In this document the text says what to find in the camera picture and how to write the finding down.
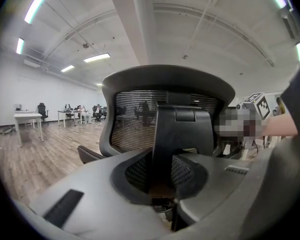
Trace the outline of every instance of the cable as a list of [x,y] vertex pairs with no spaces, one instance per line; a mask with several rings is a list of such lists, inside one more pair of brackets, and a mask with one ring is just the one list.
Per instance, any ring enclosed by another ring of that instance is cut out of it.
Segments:
[[255,147],[256,147],[256,153],[258,154],[258,152],[259,152],[259,149],[258,149],[258,146],[257,146],[257,143],[256,143],[256,141],[255,140],[253,140],[253,142],[252,142],[252,145],[255,145]]

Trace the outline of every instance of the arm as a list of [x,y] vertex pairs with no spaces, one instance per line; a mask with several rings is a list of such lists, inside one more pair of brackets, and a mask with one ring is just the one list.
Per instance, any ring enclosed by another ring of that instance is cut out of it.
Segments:
[[262,136],[295,136],[298,130],[290,114],[270,117],[262,131]]

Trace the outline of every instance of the black chair backrest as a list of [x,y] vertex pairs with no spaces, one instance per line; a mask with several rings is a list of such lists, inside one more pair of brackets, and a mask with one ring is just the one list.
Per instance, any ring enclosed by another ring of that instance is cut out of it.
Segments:
[[44,103],[40,103],[38,105],[38,113],[41,114],[43,117],[46,115],[46,106]]
[[200,107],[213,124],[235,97],[234,89],[222,79],[176,65],[138,66],[113,73],[103,80],[102,92],[109,114],[100,151],[112,156],[153,146],[157,102]]

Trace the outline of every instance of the white desk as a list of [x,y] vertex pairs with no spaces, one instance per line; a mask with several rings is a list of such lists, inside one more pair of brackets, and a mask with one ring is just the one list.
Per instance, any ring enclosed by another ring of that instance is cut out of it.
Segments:
[[[33,114],[36,113],[35,110],[14,110],[15,114]],[[35,129],[35,120],[32,120],[32,124],[33,124],[33,129]]]
[[72,110],[72,111],[68,111],[68,112],[64,112],[64,111],[59,111],[58,110],[58,126],[60,126],[60,119],[59,119],[59,114],[63,114],[63,128],[66,128],[66,114],[72,114],[74,116],[74,126],[76,126],[76,115],[78,115],[80,112]]
[[36,120],[37,124],[38,124],[38,129],[40,132],[40,138],[41,141],[44,141],[44,136],[42,134],[42,127],[41,127],[41,114],[39,113],[16,113],[14,114],[14,120],[15,120],[15,130],[18,134],[18,138],[19,138],[19,143],[20,143],[20,147],[22,147],[22,141],[21,141],[21,136],[20,136],[20,130],[19,130],[19,123],[22,123],[24,120]]

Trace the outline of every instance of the wooden floor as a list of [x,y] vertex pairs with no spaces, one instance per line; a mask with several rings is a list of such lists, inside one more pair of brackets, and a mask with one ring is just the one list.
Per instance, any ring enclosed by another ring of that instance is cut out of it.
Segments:
[[50,122],[42,126],[41,142],[36,129],[20,125],[23,147],[16,132],[0,134],[0,177],[13,199],[28,205],[52,184],[82,166],[77,147],[83,145],[95,152],[104,122],[78,124],[73,121]]

